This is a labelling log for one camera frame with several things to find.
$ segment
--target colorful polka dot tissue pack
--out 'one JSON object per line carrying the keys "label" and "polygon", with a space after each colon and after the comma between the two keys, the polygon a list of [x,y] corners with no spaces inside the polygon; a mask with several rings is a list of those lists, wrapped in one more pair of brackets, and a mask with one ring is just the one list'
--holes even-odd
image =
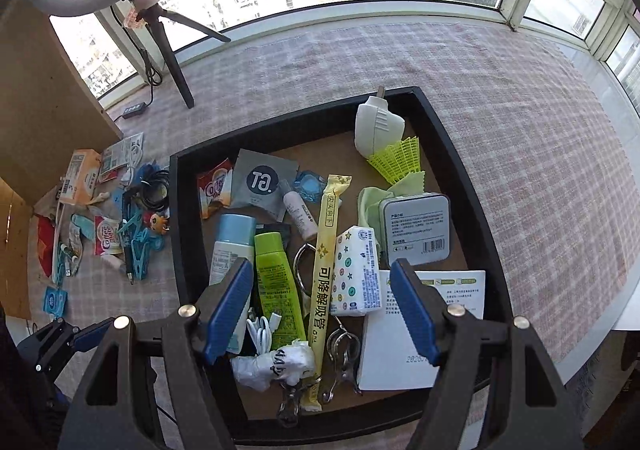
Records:
{"label": "colorful polka dot tissue pack", "polygon": [[373,228],[352,226],[335,239],[330,312],[363,316],[382,308],[382,282]]}

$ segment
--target white plug-in mosquito repeller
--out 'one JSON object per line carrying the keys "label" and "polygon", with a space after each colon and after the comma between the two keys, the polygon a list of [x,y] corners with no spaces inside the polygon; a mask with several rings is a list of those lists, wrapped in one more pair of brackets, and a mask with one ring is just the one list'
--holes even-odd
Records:
{"label": "white plug-in mosquito repeller", "polygon": [[356,113],[356,150],[365,159],[387,145],[402,140],[404,119],[389,112],[384,99],[385,88],[378,87],[376,96],[370,96],[358,106]]}

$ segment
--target yellow straw package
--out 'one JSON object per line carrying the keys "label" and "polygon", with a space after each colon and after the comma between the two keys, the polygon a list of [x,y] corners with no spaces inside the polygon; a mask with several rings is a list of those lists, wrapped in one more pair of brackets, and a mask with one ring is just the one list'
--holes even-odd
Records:
{"label": "yellow straw package", "polygon": [[[329,320],[331,284],[334,280],[335,235],[338,228],[338,197],[349,187],[351,176],[330,175],[320,205],[318,219],[318,240],[314,260],[314,286],[311,292],[311,312],[307,339],[316,357],[316,374],[322,373],[326,324]],[[300,406],[308,412],[320,412],[318,401],[319,384],[309,388],[300,401]]]}

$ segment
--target checkered tablecloth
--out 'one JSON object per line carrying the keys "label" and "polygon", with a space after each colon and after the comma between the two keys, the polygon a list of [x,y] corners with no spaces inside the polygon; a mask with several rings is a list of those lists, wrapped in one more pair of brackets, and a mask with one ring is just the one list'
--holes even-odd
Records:
{"label": "checkered tablecloth", "polygon": [[[194,109],[167,79],[144,115],[118,122],[125,134],[145,132],[144,160],[167,164],[172,153],[200,141],[380,84],[419,86],[474,184],[513,310],[531,319],[556,361],[600,317],[638,256],[640,199],[629,163],[587,83],[551,42],[469,24],[311,27],[233,46],[184,73]],[[146,91],[136,96],[144,98]],[[35,237],[32,221],[31,311],[44,325],[47,279]],[[137,321],[167,315],[178,305],[170,246],[154,254],[149,275],[130,286],[85,256],[78,276],[65,282],[65,317],[85,326],[124,312]],[[69,364],[59,379],[63,390],[73,392],[87,361],[80,355]],[[165,390],[159,402],[168,406]],[[472,418],[480,416],[474,407]],[[397,448],[410,432],[331,446]]]}

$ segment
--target metal clip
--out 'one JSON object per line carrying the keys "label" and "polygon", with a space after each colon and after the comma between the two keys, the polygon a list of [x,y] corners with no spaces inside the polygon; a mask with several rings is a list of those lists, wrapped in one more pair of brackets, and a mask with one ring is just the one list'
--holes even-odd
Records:
{"label": "metal clip", "polygon": [[[360,339],[355,334],[348,332],[338,317],[334,318],[338,322],[338,328],[326,340],[329,360],[334,364],[334,383],[329,390],[322,393],[321,401],[324,404],[334,398],[334,390],[339,383],[351,383],[353,391],[362,395],[353,372],[353,366],[360,357]],[[340,343],[343,340],[347,340],[347,343],[340,358]]]}
{"label": "metal clip", "polygon": [[310,383],[303,385],[302,380],[295,385],[287,385],[280,382],[282,386],[282,403],[276,414],[276,419],[280,426],[284,428],[293,428],[298,425],[298,416],[300,414],[300,399],[304,392],[320,382],[320,377]]}

